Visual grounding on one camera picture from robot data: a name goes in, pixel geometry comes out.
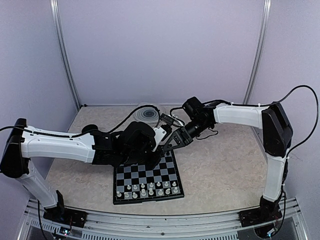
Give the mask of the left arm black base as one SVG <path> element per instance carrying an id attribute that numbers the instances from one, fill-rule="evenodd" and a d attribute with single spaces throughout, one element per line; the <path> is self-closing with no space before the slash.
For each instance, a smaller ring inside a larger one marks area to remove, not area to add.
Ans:
<path id="1" fill-rule="evenodd" d="M 56 195 L 57 204 L 52 208 L 44 208 L 43 218 L 70 227 L 84 228 L 88 214 L 85 211 L 65 207 L 63 195 L 58 190 Z"/>

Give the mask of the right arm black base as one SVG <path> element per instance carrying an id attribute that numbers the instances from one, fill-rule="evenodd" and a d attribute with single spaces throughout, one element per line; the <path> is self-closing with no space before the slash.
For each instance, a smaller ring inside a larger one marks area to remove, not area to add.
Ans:
<path id="1" fill-rule="evenodd" d="M 272 202 L 261 197 L 259 207 L 242 210 L 238 215 L 241 226 L 248 227 L 279 219 L 282 217 L 282 212 L 278 200 Z"/>

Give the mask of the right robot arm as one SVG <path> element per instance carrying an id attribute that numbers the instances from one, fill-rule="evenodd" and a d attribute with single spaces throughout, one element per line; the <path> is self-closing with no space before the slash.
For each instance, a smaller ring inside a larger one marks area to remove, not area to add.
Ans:
<path id="1" fill-rule="evenodd" d="M 170 151 L 188 146 L 204 130 L 216 124 L 231 124 L 262 131 L 262 145 L 266 155 L 266 183 L 256 210 L 256 218 L 266 222 L 275 212 L 286 180 L 287 161 L 292 144 L 293 128 L 279 102 L 267 105 L 240 105 L 225 100 L 202 103 L 193 96 L 181 106 L 189 117 L 186 125 L 178 127 L 166 140 L 162 149 Z"/>

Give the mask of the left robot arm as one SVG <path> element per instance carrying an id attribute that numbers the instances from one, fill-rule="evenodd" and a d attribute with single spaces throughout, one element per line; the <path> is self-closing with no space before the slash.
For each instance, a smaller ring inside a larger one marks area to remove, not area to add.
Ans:
<path id="1" fill-rule="evenodd" d="M 149 164 L 154 167 L 162 150 L 160 142 L 167 131 L 144 122 L 131 122 L 123 131 L 103 132 L 86 126 L 81 133 L 47 131 L 27 125 L 19 118 L 4 148 L 0 171 L 18 180 L 57 221 L 70 218 L 61 193 L 54 190 L 39 174 L 32 158 L 59 158 L 92 165 L 112 166 Z"/>

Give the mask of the black white chess board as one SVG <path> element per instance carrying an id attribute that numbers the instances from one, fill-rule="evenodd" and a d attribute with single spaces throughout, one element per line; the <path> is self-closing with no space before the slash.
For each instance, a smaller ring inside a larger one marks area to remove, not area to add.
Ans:
<path id="1" fill-rule="evenodd" d="M 173 182 L 176 182 L 176 187 L 178 187 L 179 190 L 178 193 L 173 193 Z M 140 196 L 141 184 L 145 184 L 145 197 Z M 127 185 L 131 186 L 131 190 L 126 189 Z M 133 185 L 137 185 L 138 190 L 133 190 Z M 153 189 L 153 196 L 149 196 L 149 189 Z M 159 189 L 163 189 L 162 196 L 157 196 L 157 190 Z M 170 189 L 170 194 L 166 194 L 166 189 Z M 117 197 L 117 191 L 122 194 L 120 198 Z M 129 193 L 129 198 L 125 198 L 125 192 Z M 132 197 L 133 192 L 137 194 L 137 198 Z M 114 205 L 140 204 L 151 201 L 168 201 L 184 197 L 185 194 L 174 151 L 167 152 L 153 170 L 146 170 L 145 165 L 142 164 L 133 164 L 131 166 L 121 165 L 113 171 Z"/>

